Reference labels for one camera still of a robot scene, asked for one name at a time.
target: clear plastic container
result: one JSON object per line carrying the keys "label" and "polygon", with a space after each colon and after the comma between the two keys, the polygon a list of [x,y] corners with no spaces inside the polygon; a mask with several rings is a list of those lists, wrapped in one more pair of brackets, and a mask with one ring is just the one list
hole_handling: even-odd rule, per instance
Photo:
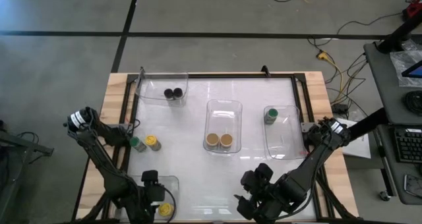
{"label": "clear plastic container", "polygon": [[[135,180],[135,182],[138,185],[144,186],[143,182],[140,181],[141,179],[140,175],[131,175],[131,177]],[[176,204],[178,204],[179,203],[179,179],[176,176],[159,176],[158,182],[164,185],[164,187],[166,187],[171,192],[171,194],[175,198]],[[166,195],[164,196],[163,202],[154,202],[152,205],[160,205],[164,203],[169,203],[174,206],[173,199],[171,198],[170,194],[167,192],[166,192]],[[127,217],[126,210],[124,210],[124,208],[121,210],[116,210],[116,216],[120,217],[120,220],[122,223],[129,222],[129,218]],[[157,208],[155,216],[154,216],[154,220],[167,221],[169,218],[170,217],[161,216],[158,213],[158,208]]]}
{"label": "clear plastic container", "polygon": [[[146,103],[181,107],[186,103],[188,92],[187,73],[147,73],[140,68],[136,83],[136,94]],[[175,90],[182,94],[175,94],[168,98],[164,95],[167,89]]]}
{"label": "clear plastic container", "polygon": [[[278,114],[273,123],[266,123],[270,109]],[[303,145],[299,109],[290,105],[272,105],[264,109],[265,144],[272,159],[299,159],[307,155]]]}
{"label": "clear plastic container", "polygon": [[218,154],[240,151],[242,104],[212,99],[206,104],[204,149]]}

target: yellow cap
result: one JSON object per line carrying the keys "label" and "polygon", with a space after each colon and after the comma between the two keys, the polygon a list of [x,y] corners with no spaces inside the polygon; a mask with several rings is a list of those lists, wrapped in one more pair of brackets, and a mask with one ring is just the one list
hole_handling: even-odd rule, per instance
{"label": "yellow cap", "polygon": [[155,146],[157,144],[157,138],[154,135],[148,135],[145,138],[145,144],[148,146]]}
{"label": "yellow cap", "polygon": [[174,210],[173,205],[169,203],[164,203],[160,205],[160,207],[158,208],[158,213],[163,217],[167,217],[173,213],[173,210]]}

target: green jar lid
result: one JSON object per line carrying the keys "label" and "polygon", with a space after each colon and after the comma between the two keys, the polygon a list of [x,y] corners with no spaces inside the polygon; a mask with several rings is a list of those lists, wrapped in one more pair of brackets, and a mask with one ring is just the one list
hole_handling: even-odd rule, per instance
{"label": "green jar lid", "polygon": [[137,136],[133,136],[130,140],[129,140],[129,144],[132,147],[136,147],[140,142],[140,139]]}
{"label": "green jar lid", "polygon": [[277,117],[277,115],[278,115],[277,109],[270,109],[268,111],[268,115],[271,116],[271,117]]}

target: black robotic arm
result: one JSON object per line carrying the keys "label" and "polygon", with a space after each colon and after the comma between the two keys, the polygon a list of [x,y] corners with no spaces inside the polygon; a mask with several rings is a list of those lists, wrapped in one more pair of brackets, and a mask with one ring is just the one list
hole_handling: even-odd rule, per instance
{"label": "black robotic arm", "polygon": [[[247,171],[241,179],[243,188],[251,194],[249,199],[235,195],[239,200],[237,211],[246,219],[260,224],[294,215],[309,203],[297,209],[306,199],[308,190],[314,187],[317,171],[333,151],[351,141],[350,131],[336,119],[324,118],[304,133],[304,143],[314,145],[314,150],[297,169],[282,175],[270,183],[272,170],[261,163],[255,171]],[[281,212],[288,213],[279,217]]]}
{"label": "black robotic arm", "polygon": [[[111,146],[129,144],[129,135],[122,127],[111,128],[100,122],[98,114],[92,108],[86,107],[68,116],[68,135],[85,149],[89,158],[95,164],[104,178],[105,196],[118,208],[125,208],[130,223],[153,223],[157,206],[152,206],[155,201],[164,200],[164,188],[158,184],[157,171],[145,171],[142,174],[144,186],[136,182],[123,171],[117,169],[104,147],[98,140],[101,136]],[[88,215],[88,219],[95,219],[98,214]]]}

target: concrete floor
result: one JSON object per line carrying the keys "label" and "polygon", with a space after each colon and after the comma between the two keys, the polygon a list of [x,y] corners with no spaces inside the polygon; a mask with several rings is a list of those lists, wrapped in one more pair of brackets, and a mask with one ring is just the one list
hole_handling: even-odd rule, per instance
{"label": "concrete floor", "polygon": [[[404,0],[310,1],[138,0],[130,31],[334,34],[349,20],[369,22],[406,7]],[[0,0],[0,30],[120,32],[130,2]],[[388,34],[400,24],[395,16],[372,26],[350,25],[342,33]],[[346,69],[369,42],[333,40],[323,49]],[[34,131],[41,144],[55,148],[53,157],[35,162],[26,175],[15,219],[58,223],[71,218],[86,154],[61,125],[81,107],[101,109],[118,43],[114,37],[0,36],[0,117],[10,131]],[[161,72],[257,71],[267,65],[270,70],[321,70],[331,77],[333,68],[315,59],[317,53],[306,40],[128,38],[119,72],[136,72],[140,66]],[[370,69],[360,76],[367,81],[351,97],[371,113],[381,107],[380,98]],[[338,84],[337,78],[328,87]],[[349,176],[365,219],[420,223],[419,206],[378,199],[384,189],[378,170],[351,169]]]}

